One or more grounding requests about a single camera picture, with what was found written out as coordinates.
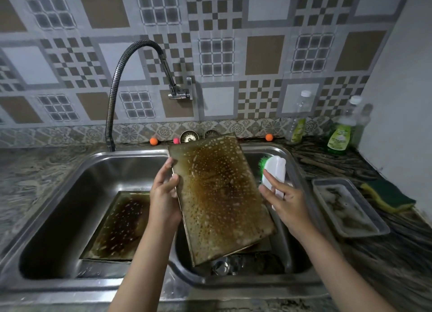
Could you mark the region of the person's right hand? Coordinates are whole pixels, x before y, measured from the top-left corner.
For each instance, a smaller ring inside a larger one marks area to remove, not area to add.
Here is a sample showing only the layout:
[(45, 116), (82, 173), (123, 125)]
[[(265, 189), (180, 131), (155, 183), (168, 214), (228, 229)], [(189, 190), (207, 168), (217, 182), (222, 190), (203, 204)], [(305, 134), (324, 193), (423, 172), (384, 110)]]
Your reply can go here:
[(279, 218), (289, 232), (303, 243), (308, 235), (316, 233), (316, 228), (309, 218), (303, 192), (279, 182), (266, 170), (263, 174), (272, 184), (272, 192), (279, 198), (279, 207), (275, 207)]

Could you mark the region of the person's left hand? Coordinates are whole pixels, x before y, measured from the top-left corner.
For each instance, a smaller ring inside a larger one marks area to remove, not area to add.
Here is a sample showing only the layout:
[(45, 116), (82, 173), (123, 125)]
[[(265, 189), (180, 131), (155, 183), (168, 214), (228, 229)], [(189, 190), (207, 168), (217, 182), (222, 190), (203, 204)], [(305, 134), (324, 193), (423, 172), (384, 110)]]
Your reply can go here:
[(182, 219), (178, 199), (165, 200), (165, 183), (175, 174), (171, 172), (173, 162), (169, 157), (154, 178), (150, 190), (149, 222), (154, 227), (176, 230)]

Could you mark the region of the white scrub brush green bristles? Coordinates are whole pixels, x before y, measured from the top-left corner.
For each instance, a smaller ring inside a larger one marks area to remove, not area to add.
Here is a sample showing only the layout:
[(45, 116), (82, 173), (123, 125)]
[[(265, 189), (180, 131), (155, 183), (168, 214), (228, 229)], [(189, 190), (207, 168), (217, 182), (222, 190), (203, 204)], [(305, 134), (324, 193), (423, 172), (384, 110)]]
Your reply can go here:
[(272, 190), (272, 184), (263, 174), (264, 170), (266, 170), (279, 182), (285, 183), (286, 160), (284, 158), (279, 156), (262, 157), (258, 162), (258, 166), (261, 172), (261, 184), (264, 185), (267, 189)]

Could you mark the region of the greasy brown baking tray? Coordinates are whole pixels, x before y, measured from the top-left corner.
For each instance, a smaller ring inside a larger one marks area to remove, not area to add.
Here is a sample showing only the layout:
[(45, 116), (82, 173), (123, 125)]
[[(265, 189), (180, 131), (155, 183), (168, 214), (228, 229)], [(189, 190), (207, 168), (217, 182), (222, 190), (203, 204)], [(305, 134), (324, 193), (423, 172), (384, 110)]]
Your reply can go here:
[(277, 232), (237, 137), (169, 145), (194, 267), (237, 253)]

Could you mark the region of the person's left forearm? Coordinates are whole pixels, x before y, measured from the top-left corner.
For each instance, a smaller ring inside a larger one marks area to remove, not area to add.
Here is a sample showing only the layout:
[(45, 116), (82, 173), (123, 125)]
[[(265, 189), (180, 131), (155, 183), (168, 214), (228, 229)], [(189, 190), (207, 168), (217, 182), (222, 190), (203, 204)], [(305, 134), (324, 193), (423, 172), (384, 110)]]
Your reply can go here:
[(157, 312), (181, 214), (151, 218), (108, 312)]

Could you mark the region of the person's right forearm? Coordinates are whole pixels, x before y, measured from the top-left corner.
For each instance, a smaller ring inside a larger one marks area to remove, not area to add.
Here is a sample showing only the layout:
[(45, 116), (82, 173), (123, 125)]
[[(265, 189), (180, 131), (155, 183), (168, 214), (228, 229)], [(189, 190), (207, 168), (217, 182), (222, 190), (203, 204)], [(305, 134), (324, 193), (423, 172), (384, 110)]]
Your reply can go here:
[(397, 312), (310, 222), (287, 224), (341, 312)]

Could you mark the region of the burnt dirty baking tray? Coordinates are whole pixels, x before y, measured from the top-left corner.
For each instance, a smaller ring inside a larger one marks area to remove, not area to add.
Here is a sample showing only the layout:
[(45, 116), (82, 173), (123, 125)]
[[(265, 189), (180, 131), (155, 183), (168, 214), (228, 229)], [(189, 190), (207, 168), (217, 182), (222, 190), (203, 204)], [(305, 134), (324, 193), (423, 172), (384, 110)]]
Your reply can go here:
[(131, 262), (148, 224), (149, 207), (149, 191), (119, 191), (80, 259)]

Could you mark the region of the clear plastic bottle white cap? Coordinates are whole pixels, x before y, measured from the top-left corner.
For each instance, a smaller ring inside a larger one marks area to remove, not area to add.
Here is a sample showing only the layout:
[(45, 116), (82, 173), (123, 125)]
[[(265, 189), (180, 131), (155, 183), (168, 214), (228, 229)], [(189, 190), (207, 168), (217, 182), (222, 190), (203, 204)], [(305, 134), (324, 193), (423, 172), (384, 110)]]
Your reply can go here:
[(309, 90), (301, 91), (301, 94), (295, 104), (294, 116), (290, 118), (285, 139), (289, 144), (299, 144), (304, 134), (306, 117), (311, 111), (313, 104), (312, 92)]

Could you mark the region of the shiny metal drain piece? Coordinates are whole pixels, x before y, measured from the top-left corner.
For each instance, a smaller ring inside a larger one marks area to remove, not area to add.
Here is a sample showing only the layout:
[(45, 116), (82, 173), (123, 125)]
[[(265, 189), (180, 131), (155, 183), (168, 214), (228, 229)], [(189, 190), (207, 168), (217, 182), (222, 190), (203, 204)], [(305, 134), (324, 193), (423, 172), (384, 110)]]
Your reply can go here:
[(226, 276), (239, 275), (244, 266), (242, 255), (228, 255), (211, 262), (211, 275)]

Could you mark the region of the small metal tray with foam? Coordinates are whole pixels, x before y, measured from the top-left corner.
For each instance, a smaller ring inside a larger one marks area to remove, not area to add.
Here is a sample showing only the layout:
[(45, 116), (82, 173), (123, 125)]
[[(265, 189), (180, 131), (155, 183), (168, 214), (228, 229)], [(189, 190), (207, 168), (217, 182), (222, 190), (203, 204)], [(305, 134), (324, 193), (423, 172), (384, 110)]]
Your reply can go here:
[(347, 178), (311, 181), (321, 208), (343, 238), (368, 238), (390, 234), (389, 226)]

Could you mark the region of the green dish soap bottle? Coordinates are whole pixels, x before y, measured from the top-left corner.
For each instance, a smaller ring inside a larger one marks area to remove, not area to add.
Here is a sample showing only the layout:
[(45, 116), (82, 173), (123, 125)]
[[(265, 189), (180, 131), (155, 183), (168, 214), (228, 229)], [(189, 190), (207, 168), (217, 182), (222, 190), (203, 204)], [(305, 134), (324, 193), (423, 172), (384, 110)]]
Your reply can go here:
[(334, 155), (343, 155), (350, 144), (353, 130), (357, 124), (355, 114), (357, 106), (361, 103), (361, 96), (352, 96), (341, 115), (334, 123), (332, 132), (328, 137), (326, 150)]

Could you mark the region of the stainless steel double sink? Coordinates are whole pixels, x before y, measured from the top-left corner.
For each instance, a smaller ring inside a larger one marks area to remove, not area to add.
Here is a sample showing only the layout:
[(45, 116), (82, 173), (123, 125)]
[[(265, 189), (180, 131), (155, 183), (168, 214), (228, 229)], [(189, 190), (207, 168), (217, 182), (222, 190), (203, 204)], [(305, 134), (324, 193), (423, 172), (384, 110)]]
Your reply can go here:
[[(0, 306), (109, 303), (129, 265), (80, 256), (119, 191), (149, 191), (167, 146), (129, 147), (86, 157), (24, 223), (0, 258)], [(185, 231), (172, 245), (162, 302), (308, 299), (328, 293), (299, 244), (278, 219), (270, 239), (285, 271), (211, 276), (192, 268)]]

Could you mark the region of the green and yellow sponge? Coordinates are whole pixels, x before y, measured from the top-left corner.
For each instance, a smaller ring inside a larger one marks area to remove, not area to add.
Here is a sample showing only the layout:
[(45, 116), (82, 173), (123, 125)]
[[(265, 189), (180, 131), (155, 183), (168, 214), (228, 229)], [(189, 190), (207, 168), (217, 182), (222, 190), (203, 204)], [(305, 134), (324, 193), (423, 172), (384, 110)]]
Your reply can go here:
[(367, 181), (360, 188), (375, 200), (380, 209), (388, 213), (407, 211), (416, 204), (416, 200), (403, 194), (396, 185), (385, 179)]

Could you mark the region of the flexible metal faucet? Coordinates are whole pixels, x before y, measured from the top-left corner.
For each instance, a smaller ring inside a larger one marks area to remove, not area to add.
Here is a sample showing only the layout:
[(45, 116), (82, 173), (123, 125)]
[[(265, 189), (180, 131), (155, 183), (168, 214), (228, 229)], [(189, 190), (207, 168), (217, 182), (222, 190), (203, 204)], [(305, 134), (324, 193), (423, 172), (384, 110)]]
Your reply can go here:
[(144, 47), (150, 47), (154, 49), (159, 56), (161, 68), (169, 81), (169, 99), (170, 100), (185, 100), (185, 99), (192, 100), (193, 99), (191, 78), (187, 77), (187, 85), (184, 89), (182, 89), (180, 86), (178, 86), (175, 83), (174, 78), (171, 75), (171, 71), (169, 68), (169, 64), (167, 62), (166, 55), (163, 49), (159, 46), (159, 44), (148, 39), (139, 40), (132, 43), (123, 52), (123, 54), (121, 55), (117, 63), (117, 66), (114, 71), (113, 79), (111, 82), (109, 96), (108, 96), (108, 110), (107, 110), (107, 117), (105, 123), (105, 143), (108, 148), (108, 151), (110, 152), (114, 152), (116, 150), (115, 141), (112, 136), (112, 131), (113, 131), (113, 124), (114, 124), (113, 122), (114, 122), (114, 112), (115, 112), (116, 99), (117, 99), (117, 91), (120, 85), (121, 76), (131, 56), (137, 50)]

